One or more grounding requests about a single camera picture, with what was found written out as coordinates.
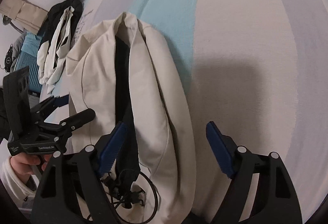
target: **gray cloth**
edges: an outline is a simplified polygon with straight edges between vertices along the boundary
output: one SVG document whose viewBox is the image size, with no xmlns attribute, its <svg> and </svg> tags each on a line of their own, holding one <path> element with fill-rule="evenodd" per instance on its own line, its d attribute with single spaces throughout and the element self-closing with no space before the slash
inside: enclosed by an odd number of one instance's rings
<svg viewBox="0 0 328 224">
<path fill-rule="evenodd" d="M 13 55 L 12 55 L 13 63 L 11 65 L 11 67 L 10 67 L 10 73 L 11 72 L 14 72 L 14 68 L 15 68 L 15 65 L 16 65 L 16 62 L 17 62 L 19 53 L 20 53 L 20 51 L 22 49 L 22 45 L 24 43 L 25 36 L 26 36 L 26 32 L 24 32 L 22 35 L 20 35 L 18 37 L 18 39 L 13 44 Z"/>
</svg>

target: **beige curtain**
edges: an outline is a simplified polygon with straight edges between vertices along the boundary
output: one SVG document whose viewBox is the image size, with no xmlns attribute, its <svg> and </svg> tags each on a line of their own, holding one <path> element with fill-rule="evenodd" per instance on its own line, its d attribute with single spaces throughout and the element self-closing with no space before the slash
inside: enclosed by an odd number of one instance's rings
<svg viewBox="0 0 328 224">
<path fill-rule="evenodd" d="M 0 13 L 37 34 L 48 12 L 23 0 L 3 0 L 0 4 Z"/>
</svg>

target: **finger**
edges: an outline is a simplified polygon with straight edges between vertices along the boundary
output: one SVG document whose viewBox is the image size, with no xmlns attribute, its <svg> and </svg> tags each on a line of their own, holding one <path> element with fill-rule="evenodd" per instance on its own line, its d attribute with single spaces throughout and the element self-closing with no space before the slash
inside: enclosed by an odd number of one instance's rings
<svg viewBox="0 0 328 224">
<path fill-rule="evenodd" d="M 28 155 L 24 152 L 12 157 L 15 161 L 28 165 L 39 165 L 40 159 L 37 155 Z"/>
<path fill-rule="evenodd" d="M 10 159 L 10 164 L 11 164 L 11 167 L 13 168 L 13 170 L 20 175 L 25 175 L 25 174 L 33 175 L 34 174 L 30 165 L 20 163 L 13 158 Z"/>
<path fill-rule="evenodd" d="M 52 157 L 52 155 L 44 155 L 43 158 L 46 162 L 48 162 L 50 160 L 50 158 Z"/>
<path fill-rule="evenodd" d="M 45 163 L 42 164 L 42 166 L 41 166 L 42 171 L 46 170 L 47 164 L 48 164 L 48 162 L 45 162 Z"/>
</svg>

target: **blue gripper pad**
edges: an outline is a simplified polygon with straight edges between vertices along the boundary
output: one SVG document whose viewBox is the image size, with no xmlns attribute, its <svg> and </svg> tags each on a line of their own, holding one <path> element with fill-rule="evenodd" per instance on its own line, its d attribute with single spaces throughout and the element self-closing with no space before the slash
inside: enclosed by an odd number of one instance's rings
<svg viewBox="0 0 328 224">
<path fill-rule="evenodd" d="M 99 169 L 97 172 L 100 177 L 112 169 L 114 161 L 125 141 L 127 130 L 127 126 L 121 122 L 99 155 Z"/>
<path fill-rule="evenodd" d="M 233 169 L 232 156 L 230 155 L 226 145 L 223 142 L 221 132 L 213 121 L 206 125 L 206 138 L 209 142 L 212 152 L 218 162 L 221 171 L 232 179 L 236 173 Z"/>
</svg>

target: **black strap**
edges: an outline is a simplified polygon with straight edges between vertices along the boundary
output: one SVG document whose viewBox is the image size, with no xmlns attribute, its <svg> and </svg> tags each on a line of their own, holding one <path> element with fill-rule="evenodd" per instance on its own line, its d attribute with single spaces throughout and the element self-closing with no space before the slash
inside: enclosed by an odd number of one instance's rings
<svg viewBox="0 0 328 224">
<path fill-rule="evenodd" d="M 131 185 L 140 173 L 138 144 L 134 128 L 133 112 L 129 90 L 129 47 L 119 38 L 115 49 L 115 114 L 116 123 L 124 122 L 128 127 L 127 138 L 116 159 L 116 173 L 120 186 L 130 191 Z"/>
</svg>

